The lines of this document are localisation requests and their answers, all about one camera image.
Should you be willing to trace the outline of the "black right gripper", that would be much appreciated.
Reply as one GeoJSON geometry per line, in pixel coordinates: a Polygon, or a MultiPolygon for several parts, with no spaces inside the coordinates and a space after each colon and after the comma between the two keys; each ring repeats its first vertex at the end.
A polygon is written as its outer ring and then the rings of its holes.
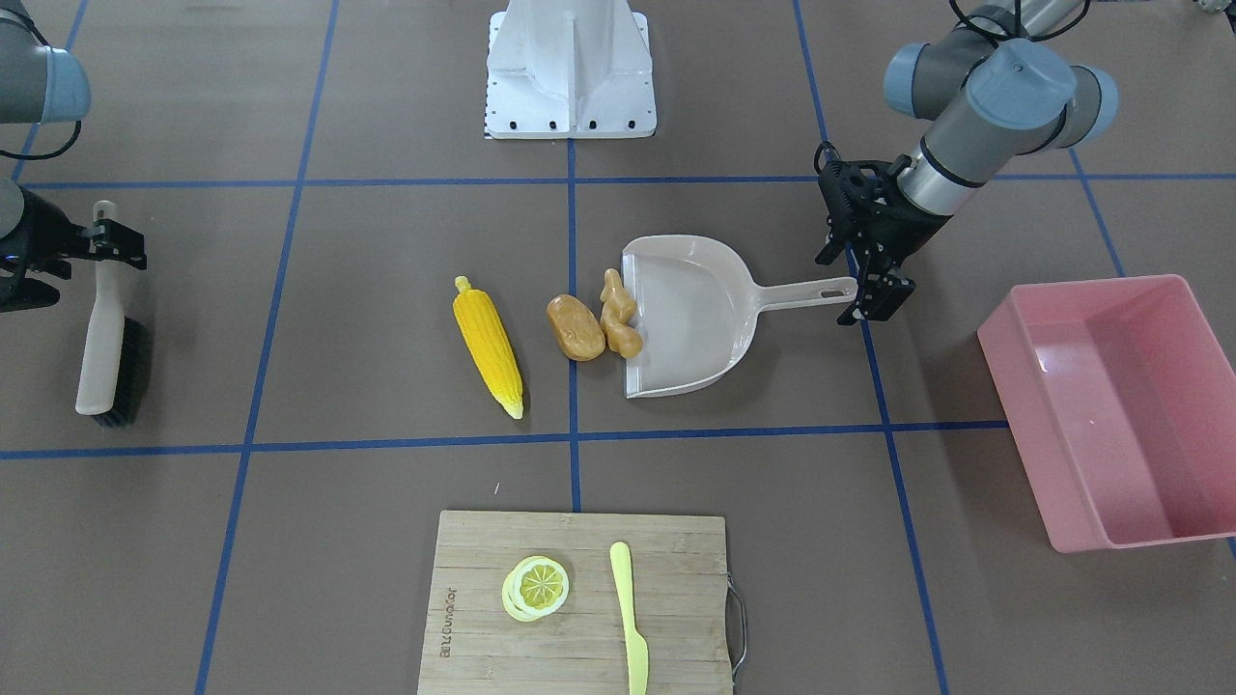
{"type": "Polygon", "coordinates": [[[150,268],[145,236],[115,219],[78,225],[58,207],[27,189],[1,190],[1,310],[54,305],[61,293],[31,277],[44,272],[70,279],[70,257],[150,268]]]}

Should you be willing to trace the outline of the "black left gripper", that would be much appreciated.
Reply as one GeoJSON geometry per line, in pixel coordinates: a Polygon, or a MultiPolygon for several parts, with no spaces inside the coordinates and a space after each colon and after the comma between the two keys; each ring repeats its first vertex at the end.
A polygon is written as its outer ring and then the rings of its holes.
{"type": "Polygon", "coordinates": [[[911,202],[899,185],[899,176],[908,169],[908,158],[895,161],[817,160],[815,171],[823,195],[829,229],[816,263],[834,263],[848,249],[849,265],[857,278],[857,296],[837,324],[854,326],[858,322],[890,320],[913,294],[915,281],[905,276],[899,263],[920,250],[938,232],[949,215],[927,211],[911,202]],[[870,272],[871,255],[889,260],[890,267],[870,272]]]}

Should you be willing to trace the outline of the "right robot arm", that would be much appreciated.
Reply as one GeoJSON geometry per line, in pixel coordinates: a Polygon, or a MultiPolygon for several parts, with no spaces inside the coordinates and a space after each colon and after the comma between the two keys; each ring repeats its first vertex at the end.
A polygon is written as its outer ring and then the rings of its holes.
{"type": "MultiPolygon", "coordinates": [[[[21,1],[2,2],[1,117],[5,125],[70,122],[74,131],[48,160],[78,140],[90,110],[90,84],[73,54],[49,45],[21,1]]],[[[59,291],[37,275],[70,279],[70,260],[117,261],[138,271],[150,265],[142,234],[115,220],[103,207],[88,225],[70,221],[54,204],[23,185],[2,179],[1,309],[49,307],[59,291]]]]}

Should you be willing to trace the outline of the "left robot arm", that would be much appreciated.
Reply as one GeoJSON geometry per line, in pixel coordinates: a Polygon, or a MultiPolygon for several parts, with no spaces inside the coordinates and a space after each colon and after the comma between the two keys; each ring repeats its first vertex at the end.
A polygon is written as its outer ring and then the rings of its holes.
{"type": "Polygon", "coordinates": [[[829,232],[817,263],[857,260],[840,325],[884,322],[913,294],[902,265],[1017,155],[1073,147],[1119,111],[1104,70],[1069,66],[1048,42],[1082,22],[1086,1],[989,1],[957,12],[939,42],[910,43],[884,75],[887,105],[929,127],[892,161],[815,155],[829,232]]]}

